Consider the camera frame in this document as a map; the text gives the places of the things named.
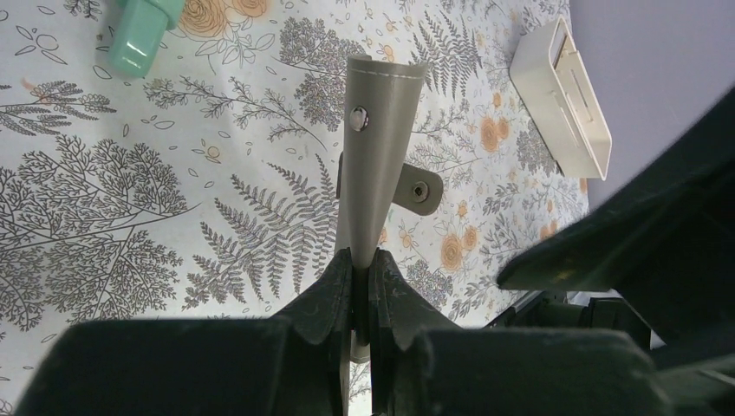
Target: floral tablecloth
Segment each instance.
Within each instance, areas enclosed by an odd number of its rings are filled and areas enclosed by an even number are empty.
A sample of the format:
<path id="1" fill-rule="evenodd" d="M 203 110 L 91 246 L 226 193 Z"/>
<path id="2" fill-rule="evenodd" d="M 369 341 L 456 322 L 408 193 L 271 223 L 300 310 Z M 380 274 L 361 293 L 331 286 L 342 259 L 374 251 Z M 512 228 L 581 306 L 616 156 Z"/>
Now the floral tablecloth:
<path id="1" fill-rule="evenodd" d="M 446 195 L 425 218 L 394 207 L 380 244 L 453 320 L 490 320 L 517 296 L 498 268 L 587 210 L 508 77 L 519 37 L 559 13 L 567 0 L 188 0 L 141 80 L 106 61 L 115 2 L 0 3 L 0 414 L 68 325 L 270 315 L 315 281 L 349 54 L 430 62 L 407 161 Z"/>

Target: green plastic object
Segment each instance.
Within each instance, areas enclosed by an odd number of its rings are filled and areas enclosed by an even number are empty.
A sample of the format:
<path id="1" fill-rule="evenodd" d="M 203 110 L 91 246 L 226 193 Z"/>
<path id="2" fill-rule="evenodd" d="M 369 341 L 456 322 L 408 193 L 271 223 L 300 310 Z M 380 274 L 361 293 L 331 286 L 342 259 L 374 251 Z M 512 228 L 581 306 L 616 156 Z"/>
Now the green plastic object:
<path id="1" fill-rule="evenodd" d="M 153 65 L 166 30 L 176 28 L 185 0 L 121 0 L 124 8 L 109 60 L 125 74 L 143 77 Z"/>

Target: black object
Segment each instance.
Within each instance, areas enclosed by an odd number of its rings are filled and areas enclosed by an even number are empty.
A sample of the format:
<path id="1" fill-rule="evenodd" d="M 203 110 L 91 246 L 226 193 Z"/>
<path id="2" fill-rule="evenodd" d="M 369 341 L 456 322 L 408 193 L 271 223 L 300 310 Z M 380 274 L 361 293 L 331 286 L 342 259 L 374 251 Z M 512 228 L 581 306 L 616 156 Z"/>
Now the black object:
<path id="1" fill-rule="evenodd" d="M 376 251 L 367 281 L 374 411 L 732 414 L 733 114 L 731 91 L 600 210 L 514 259 L 501 287 L 555 292 L 489 328 L 457 328 Z M 610 288 L 627 303 L 555 305 L 560 290 Z M 345 415 L 353 310 L 366 302 L 354 296 L 341 250 L 267 320 L 72 327 L 16 414 Z M 641 322 L 667 345 L 646 351 Z"/>

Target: white tray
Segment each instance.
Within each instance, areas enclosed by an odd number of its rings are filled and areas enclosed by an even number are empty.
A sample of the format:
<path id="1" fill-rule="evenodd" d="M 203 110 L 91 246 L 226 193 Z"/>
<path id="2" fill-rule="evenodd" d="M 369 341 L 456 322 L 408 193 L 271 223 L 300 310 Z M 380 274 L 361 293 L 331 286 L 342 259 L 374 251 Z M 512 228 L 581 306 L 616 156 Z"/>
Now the white tray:
<path id="1" fill-rule="evenodd" d="M 511 80 L 564 176 L 604 180 L 613 140 L 563 17 L 521 37 Z"/>

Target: gray wall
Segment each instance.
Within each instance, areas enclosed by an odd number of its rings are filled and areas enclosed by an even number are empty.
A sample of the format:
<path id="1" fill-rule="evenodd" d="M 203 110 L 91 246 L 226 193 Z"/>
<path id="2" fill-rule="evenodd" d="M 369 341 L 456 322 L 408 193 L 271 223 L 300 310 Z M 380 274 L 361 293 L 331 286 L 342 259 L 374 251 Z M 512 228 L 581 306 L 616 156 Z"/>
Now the gray wall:
<path id="1" fill-rule="evenodd" d="M 735 82 L 735 0 L 570 2 L 575 43 L 613 136 L 608 179 L 589 181 L 594 208 Z"/>

